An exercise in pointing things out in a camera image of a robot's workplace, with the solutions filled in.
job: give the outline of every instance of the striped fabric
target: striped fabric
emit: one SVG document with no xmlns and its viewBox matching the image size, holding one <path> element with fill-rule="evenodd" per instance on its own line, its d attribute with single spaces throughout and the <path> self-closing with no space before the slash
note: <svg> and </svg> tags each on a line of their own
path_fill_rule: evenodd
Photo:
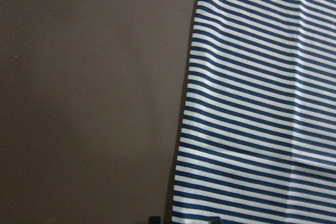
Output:
<svg viewBox="0 0 336 224">
<path fill-rule="evenodd" d="M 336 223 L 336 0 L 198 0 L 173 223 Z"/>
</svg>

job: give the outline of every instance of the navy and white striped fabric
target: navy and white striped fabric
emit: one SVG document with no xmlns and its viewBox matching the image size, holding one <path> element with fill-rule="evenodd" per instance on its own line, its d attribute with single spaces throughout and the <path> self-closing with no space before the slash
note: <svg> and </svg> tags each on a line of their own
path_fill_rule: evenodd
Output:
<svg viewBox="0 0 336 224">
<path fill-rule="evenodd" d="M 336 223 L 336 0 L 198 0 L 173 223 Z"/>
</svg>

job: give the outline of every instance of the fabric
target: fabric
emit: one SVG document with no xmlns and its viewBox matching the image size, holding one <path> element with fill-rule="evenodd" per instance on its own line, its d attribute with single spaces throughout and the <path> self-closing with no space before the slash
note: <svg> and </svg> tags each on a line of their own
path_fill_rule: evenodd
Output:
<svg viewBox="0 0 336 224">
<path fill-rule="evenodd" d="M 198 0 L 173 223 L 336 223 L 336 0 Z"/>
</svg>

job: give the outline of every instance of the black object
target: black object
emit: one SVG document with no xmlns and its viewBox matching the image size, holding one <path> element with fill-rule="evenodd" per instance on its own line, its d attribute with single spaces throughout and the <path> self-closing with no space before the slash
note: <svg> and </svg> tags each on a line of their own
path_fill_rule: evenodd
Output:
<svg viewBox="0 0 336 224">
<path fill-rule="evenodd" d="M 210 217 L 209 224 L 224 224 L 220 217 Z"/>
<path fill-rule="evenodd" d="M 151 216 L 151 217 L 149 217 L 148 224 L 161 224 L 161 216 Z"/>
</svg>

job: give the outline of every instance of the brown background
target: brown background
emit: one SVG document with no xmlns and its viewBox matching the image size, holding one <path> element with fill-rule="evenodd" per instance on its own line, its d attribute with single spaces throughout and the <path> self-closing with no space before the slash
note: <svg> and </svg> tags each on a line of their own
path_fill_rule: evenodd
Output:
<svg viewBox="0 0 336 224">
<path fill-rule="evenodd" d="M 172 204 L 195 0 L 0 0 L 0 223 Z"/>
</svg>

